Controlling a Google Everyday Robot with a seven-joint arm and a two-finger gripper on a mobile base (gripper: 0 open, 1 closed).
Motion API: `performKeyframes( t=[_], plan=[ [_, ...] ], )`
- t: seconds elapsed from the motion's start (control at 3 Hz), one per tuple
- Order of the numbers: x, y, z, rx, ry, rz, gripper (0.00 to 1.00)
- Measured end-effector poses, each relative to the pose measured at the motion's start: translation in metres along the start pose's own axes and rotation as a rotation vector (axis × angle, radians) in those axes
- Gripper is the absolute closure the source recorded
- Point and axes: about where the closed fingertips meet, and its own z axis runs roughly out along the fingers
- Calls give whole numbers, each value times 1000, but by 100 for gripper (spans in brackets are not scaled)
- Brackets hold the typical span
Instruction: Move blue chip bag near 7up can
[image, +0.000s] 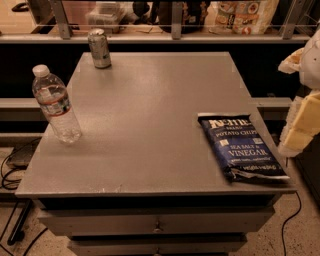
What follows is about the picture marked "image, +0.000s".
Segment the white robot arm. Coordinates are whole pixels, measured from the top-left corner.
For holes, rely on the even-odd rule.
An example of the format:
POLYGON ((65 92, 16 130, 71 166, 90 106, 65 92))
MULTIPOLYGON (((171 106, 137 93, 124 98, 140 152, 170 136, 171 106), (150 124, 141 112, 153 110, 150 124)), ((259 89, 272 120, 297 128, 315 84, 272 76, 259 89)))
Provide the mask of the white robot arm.
POLYGON ((311 90, 307 96, 294 98, 280 135, 279 153, 295 157, 320 133, 320 31, 283 60, 278 70, 288 74, 298 72, 300 83, 311 90))

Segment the white cream gripper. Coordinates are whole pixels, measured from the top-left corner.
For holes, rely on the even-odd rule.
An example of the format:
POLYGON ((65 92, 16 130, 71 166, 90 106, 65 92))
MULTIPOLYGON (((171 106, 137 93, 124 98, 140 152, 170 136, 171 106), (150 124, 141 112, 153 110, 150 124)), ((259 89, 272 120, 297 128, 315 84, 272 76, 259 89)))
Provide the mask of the white cream gripper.
MULTIPOLYGON (((304 48, 294 51, 280 63, 278 70, 286 74, 300 72, 303 51, 304 48)), ((312 141, 312 136, 320 132, 319 91, 312 91, 302 100, 301 107, 293 122, 293 128, 299 131, 285 128, 280 136, 278 151, 285 157, 295 157, 300 154, 312 141)))

